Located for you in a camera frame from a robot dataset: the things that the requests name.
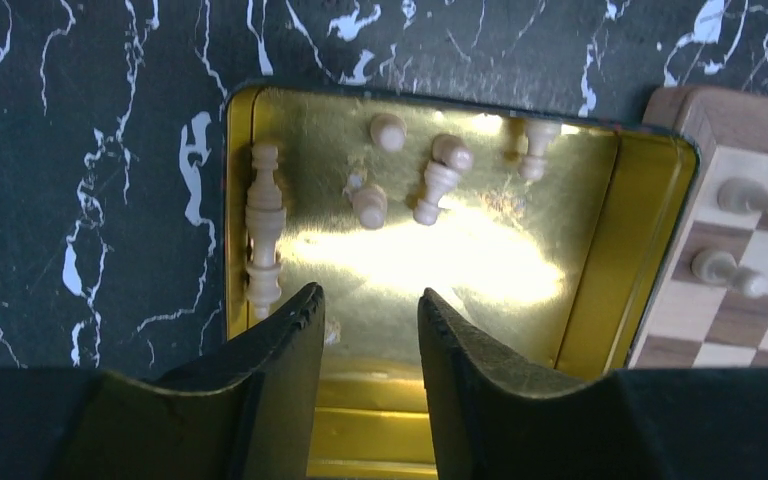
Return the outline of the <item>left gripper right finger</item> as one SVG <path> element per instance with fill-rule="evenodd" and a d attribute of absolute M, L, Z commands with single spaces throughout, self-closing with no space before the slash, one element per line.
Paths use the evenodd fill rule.
<path fill-rule="evenodd" d="M 768 479 L 768 368 L 583 381 L 526 360 L 433 290 L 417 321 L 442 479 Z"/>

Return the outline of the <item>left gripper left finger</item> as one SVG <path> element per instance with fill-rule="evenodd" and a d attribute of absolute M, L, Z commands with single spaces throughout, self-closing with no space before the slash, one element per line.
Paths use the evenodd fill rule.
<path fill-rule="evenodd" d="M 0 368 L 0 479 L 302 479 L 325 295 L 302 287 L 267 319 L 153 381 Z"/>

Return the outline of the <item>white chess pawn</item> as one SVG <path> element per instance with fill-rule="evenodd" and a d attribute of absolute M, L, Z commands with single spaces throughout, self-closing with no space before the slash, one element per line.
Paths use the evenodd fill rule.
<path fill-rule="evenodd" d="M 735 257 L 718 249 L 706 249 L 691 261 L 692 274 L 704 284 L 726 287 L 747 298 L 761 298 L 768 292 L 768 277 L 758 270 L 742 267 Z"/>

